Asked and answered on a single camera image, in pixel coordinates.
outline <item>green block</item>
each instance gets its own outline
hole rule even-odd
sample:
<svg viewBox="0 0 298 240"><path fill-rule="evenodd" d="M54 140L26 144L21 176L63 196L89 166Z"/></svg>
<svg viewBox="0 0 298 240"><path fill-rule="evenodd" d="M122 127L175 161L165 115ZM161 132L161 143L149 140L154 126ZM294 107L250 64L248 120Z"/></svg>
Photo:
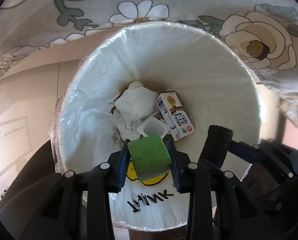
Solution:
<svg viewBox="0 0 298 240"><path fill-rule="evenodd" d="M172 160L159 134L129 142L128 149L140 181L155 178L170 170Z"/></svg>

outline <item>milk carton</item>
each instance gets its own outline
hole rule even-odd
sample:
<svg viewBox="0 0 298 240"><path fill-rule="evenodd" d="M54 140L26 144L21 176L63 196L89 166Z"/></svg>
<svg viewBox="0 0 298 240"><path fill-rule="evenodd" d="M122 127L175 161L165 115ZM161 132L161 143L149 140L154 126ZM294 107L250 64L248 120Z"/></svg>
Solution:
<svg viewBox="0 0 298 240"><path fill-rule="evenodd" d="M175 92L160 94L156 104L175 141L195 131Z"/></svg>

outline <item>white trash bin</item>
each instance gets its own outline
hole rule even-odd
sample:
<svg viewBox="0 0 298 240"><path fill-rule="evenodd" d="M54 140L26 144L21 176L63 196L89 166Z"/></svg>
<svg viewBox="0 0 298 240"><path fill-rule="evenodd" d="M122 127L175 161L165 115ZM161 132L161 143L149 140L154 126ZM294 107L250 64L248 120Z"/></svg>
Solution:
<svg viewBox="0 0 298 240"><path fill-rule="evenodd" d="M211 124L232 129L235 141L258 143L258 93L237 55L204 30L148 22L122 28L81 64L52 130L58 171L89 171L120 150L111 109L135 80L157 93L177 93L196 131L175 146L191 161L198 160ZM176 192L171 174L142 183L132 168L130 164L122 191L109 196L113 224L143 231L185 225L189 195ZM228 153L222 170L242 179L248 168L248 163Z"/></svg>

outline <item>pink wall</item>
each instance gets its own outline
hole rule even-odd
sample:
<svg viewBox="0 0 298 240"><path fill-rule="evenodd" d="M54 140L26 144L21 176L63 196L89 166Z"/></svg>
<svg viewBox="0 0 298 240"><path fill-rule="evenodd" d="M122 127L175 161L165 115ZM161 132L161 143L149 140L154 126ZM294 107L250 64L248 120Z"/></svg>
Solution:
<svg viewBox="0 0 298 240"><path fill-rule="evenodd" d="M287 120L285 127L283 144L298 149L298 128L296 129L289 120Z"/></svg>

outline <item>flower center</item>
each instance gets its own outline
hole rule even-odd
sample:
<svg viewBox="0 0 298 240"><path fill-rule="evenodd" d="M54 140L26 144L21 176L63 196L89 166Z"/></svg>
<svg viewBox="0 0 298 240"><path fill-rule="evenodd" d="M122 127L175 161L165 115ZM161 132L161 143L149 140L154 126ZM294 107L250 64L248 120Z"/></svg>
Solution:
<svg viewBox="0 0 298 240"><path fill-rule="evenodd" d="M148 22L148 21L149 21L148 18L137 18L137 19L135 19L135 23Z"/></svg>
<svg viewBox="0 0 298 240"><path fill-rule="evenodd" d="M270 52L270 48L261 41L250 41L247 53L258 60L265 59Z"/></svg>

